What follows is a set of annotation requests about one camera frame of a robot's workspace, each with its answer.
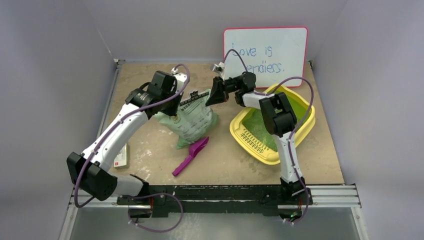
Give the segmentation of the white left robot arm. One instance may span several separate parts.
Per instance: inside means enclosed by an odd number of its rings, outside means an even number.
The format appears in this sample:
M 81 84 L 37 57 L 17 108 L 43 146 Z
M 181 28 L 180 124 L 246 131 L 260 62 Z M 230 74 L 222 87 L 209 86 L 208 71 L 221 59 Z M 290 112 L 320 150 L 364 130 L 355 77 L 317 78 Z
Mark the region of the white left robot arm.
M 81 189 L 99 201 L 112 195 L 129 196 L 138 205 L 148 201 L 149 184 L 145 180 L 135 175 L 119 177 L 109 170 L 128 140 L 153 115 L 176 115 L 188 82 L 187 74 L 175 69 L 172 73 L 157 70 L 150 82 L 129 93 L 118 115 L 94 143 L 82 153 L 69 154 L 66 164 L 75 197 Z

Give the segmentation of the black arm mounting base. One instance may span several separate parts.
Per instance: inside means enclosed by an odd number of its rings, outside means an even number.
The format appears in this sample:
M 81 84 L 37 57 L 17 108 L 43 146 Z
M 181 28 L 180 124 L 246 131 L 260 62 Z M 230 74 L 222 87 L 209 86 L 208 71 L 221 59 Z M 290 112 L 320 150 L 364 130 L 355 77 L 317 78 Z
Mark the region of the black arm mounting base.
M 302 208 L 313 202 L 311 190 L 302 181 L 255 185 L 150 185 L 141 178 L 118 177 L 109 190 L 118 195 L 118 205 L 128 205 L 130 216 L 141 213 L 135 207 L 147 205 L 153 218 L 170 213 L 261 214 L 296 220 Z

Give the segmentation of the green cat litter bag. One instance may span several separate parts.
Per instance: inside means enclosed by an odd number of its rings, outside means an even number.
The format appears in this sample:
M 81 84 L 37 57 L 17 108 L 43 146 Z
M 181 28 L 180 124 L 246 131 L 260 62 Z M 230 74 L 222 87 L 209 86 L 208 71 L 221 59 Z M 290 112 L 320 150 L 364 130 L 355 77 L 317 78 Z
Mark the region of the green cat litter bag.
M 175 116 L 162 112 L 154 115 L 159 124 L 178 135 L 176 149 L 185 148 L 201 138 L 216 125 L 219 115 L 206 105 L 211 89 L 193 90 L 189 97 L 181 100 Z

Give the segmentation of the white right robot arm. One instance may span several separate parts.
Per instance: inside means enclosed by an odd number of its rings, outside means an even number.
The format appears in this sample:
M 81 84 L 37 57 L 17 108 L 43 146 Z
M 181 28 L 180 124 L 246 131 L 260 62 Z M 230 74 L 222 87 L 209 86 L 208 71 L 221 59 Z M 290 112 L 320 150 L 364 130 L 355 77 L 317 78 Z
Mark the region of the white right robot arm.
M 278 150 L 282 187 L 280 196 L 284 202 L 294 203 L 306 191 L 306 186 L 295 148 L 297 117 L 287 95 L 283 92 L 256 91 L 256 75 L 245 71 L 226 80 L 220 76 L 214 77 L 206 105 L 227 102 L 230 93 L 234 93 L 238 105 L 260 110 L 263 125 L 274 138 Z

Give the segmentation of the yellow sifting litter tray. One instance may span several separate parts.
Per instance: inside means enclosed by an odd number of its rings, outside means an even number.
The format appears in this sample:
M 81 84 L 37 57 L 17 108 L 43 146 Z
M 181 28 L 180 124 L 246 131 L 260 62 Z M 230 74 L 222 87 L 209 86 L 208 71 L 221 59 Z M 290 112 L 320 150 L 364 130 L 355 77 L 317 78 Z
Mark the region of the yellow sifting litter tray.
M 256 137 L 250 133 L 246 127 L 242 124 L 239 113 L 233 118 L 229 125 L 229 131 L 235 141 L 253 158 L 267 164 L 267 165 L 278 165 L 280 163 L 278 152 L 266 147 Z M 297 147 L 300 145 L 308 134 L 301 132 L 300 134 L 294 134 L 294 143 Z

